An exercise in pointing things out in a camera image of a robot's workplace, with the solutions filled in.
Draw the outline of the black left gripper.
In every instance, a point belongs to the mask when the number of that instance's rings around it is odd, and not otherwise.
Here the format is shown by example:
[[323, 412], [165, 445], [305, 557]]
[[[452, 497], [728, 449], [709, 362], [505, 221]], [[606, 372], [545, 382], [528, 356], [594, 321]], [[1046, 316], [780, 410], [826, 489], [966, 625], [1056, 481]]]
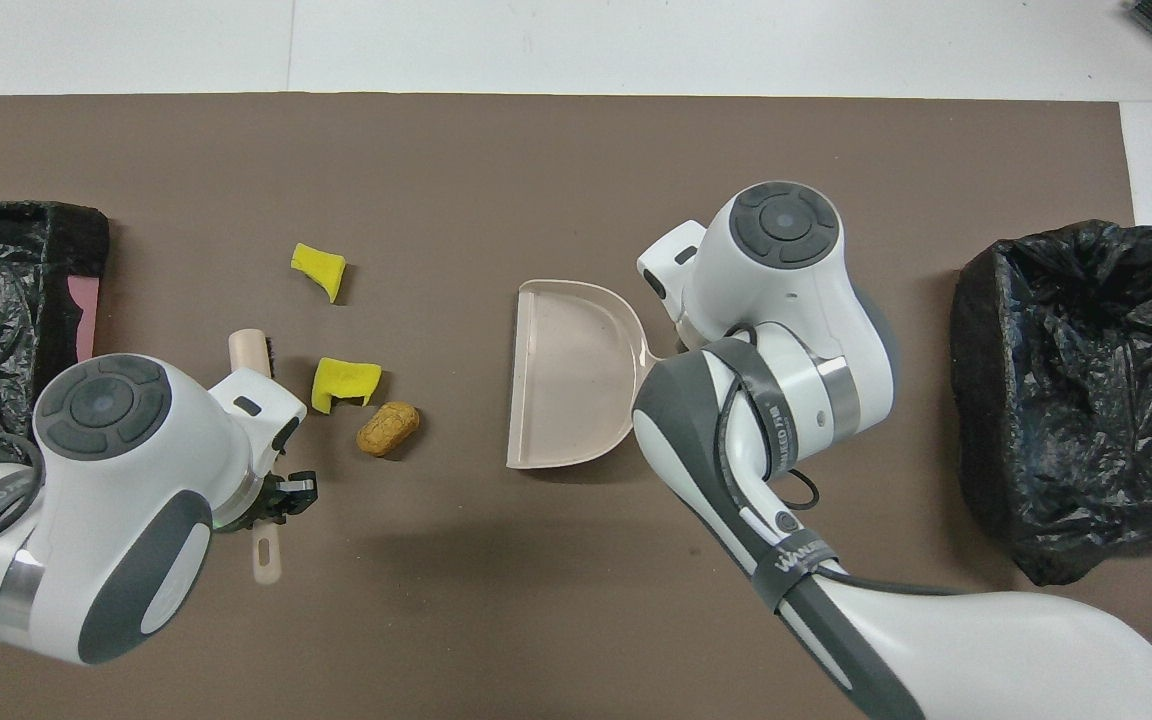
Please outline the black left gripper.
[[300, 515], [319, 498], [314, 470], [293, 471], [288, 477], [266, 473], [262, 479], [262, 520], [285, 523]]

